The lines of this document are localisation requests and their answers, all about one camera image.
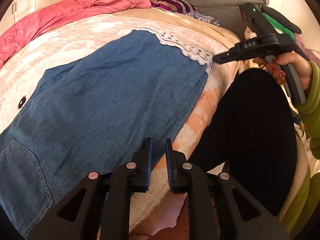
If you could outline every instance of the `green sweater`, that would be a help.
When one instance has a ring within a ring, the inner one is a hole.
[[[299,111],[302,122],[306,126],[308,134],[311,136],[310,149],[315,158],[320,159],[320,70],[315,63],[309,62],[313,79],[311,91],[307,101],[303,105],[297,105],[295,108]],[[308,196],[300,213],[291,236],[294,238],[305,226],[320,201],[320,173],[315,174],[309,184]]]

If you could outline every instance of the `blue denim garment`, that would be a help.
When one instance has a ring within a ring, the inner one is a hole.
[[[154,34],[132,31],[45,71],[0,135],[0,205],[15,228],[26,238],[86,174],[130,161],[147,137],[155,165],[195,107],[205,70]]]

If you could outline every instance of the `triangular cutout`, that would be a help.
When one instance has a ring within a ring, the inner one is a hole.
[[[61,217],[70,222],[76,221],[81,203],[83,201],[86,189],[82,188],[75,196],[67,203],[59,212],[58,217]]]
[[[236,200],[243,221],[249,221],[260,216],[259,210],[257,210],[236,188],[232,189],[232,194]]]

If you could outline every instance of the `black pants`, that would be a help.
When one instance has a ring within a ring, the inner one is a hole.
[[[263,70],[235,79],[189,162],[209,171],[227,160],[230,174],[278,215],[292,185],[297,145],[288,101]]]

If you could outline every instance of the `cartoon eye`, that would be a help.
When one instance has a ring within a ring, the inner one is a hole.
[[[26,98],[26,96],[24,96],[21,100],[20,100],[20,102],[19,102],[19,105],[18,105],[18,108],[20,109],[23,105],[24,105],[24,103],[27,101],[27,98]]]

